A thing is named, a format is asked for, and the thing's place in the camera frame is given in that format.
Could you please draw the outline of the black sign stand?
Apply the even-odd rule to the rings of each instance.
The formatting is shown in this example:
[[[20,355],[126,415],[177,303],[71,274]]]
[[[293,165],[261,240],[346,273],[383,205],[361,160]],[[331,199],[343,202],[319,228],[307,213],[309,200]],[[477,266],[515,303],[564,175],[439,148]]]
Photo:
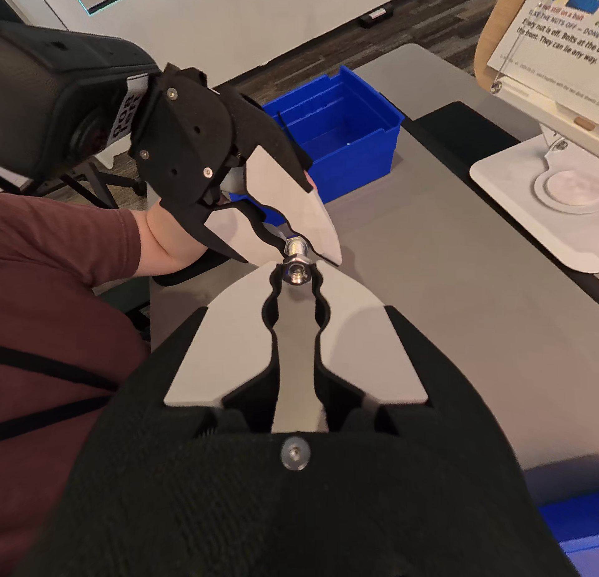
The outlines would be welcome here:
[[[147,185],[139,177],[124,177],[102,171],[89,161],[57,178],[26,178],[1,169],[1,192],[14,195],[48,198],[67,188],[94,207],[115,209],[119,205],[110,187],[128,189],[138,199],[147,196]]]

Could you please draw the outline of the black desk mat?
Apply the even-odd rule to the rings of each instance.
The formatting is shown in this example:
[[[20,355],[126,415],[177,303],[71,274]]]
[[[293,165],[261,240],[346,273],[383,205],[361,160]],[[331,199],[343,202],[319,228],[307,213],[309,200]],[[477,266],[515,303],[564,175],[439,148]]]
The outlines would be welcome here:
[[[401,129],[409,133],[495,214],[598,303],[598,278],[566,267],[470,176],[471,167],[483,159],[483,154],[500,153],[508,147],[520,144],[518,139],[460,101],[451,102],[415,120],[405,116]]]

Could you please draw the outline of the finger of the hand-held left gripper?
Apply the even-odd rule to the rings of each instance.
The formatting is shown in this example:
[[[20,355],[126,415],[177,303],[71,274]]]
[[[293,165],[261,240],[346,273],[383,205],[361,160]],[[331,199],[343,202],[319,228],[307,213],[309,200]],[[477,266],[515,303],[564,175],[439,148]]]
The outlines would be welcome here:
[[[213,209],[204,223],[231,258],[260,267],[268,262],[282,263],[286,239],[251,201],[238,200]]]
[[[279,213],[317,255],[341,265],[337,231],[318,192],[306,192],[262,146],[257,146],[246,162],[245,186],[252,199]]]

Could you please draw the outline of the silver hex bolt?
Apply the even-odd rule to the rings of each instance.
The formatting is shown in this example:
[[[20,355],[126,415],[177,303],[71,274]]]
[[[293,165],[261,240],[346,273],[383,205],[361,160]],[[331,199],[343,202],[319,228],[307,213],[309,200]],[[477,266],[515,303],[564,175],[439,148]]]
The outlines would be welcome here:
[[[287,256],[300,253],[308,257],[309,244],[307,241],[300,236],[295,236],[286,240],[285,244],[285,258]],[[294,265],[291,267],[282,267],[282,279],[292,286],[302,286],[311,281],[312,277],[312,266],[301,267]]]

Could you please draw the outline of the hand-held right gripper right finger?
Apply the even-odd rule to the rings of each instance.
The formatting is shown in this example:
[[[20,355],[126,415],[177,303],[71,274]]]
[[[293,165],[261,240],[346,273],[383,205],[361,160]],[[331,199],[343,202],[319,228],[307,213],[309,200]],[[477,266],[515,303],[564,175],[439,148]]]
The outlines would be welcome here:
[[[360,282],[325,261],[313,265],[314,390],[329,431],[350,413],[376,415],[384,406],[420,405],[428,394],[387,313]]]

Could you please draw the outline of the person's left forearm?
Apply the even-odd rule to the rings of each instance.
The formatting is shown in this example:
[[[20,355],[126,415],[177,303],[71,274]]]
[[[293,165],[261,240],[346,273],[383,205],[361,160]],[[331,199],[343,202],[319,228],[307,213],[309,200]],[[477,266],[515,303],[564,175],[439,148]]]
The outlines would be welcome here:
[[[140,241],[139,264],[133,277],[172,274],[189,267],[208,250],[190,236],[161,205],[159,199],[147,211],[132,211]]]

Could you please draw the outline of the instruction sheet on stand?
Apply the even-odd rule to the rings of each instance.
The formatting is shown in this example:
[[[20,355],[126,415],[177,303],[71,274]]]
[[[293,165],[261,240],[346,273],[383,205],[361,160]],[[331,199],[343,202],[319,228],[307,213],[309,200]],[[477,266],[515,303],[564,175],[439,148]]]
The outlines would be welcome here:
[[[564,266],[598,274],[598,0],[498,0],[475,78],[541,135],[470,176]]]

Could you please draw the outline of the black floor box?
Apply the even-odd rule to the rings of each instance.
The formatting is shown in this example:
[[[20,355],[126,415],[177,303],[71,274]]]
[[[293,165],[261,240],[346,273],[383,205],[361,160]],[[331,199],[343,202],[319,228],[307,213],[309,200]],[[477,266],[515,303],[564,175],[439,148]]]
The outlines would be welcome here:
[[[371,28],[377,24],[393,18],[395,6],[393,3],[388,3],[375,10],[367,12],[358,18],[358,24],[364,28]]]

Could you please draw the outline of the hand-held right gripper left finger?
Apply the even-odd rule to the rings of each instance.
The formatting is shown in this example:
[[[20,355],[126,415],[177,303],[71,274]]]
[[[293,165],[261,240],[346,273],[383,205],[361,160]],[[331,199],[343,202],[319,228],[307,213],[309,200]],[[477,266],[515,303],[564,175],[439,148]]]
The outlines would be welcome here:
[[[267,262],[223,290],[205,314],[163,402],[238,411],[251,431],[271,431],[280,392],[274,325],[281,271]]]

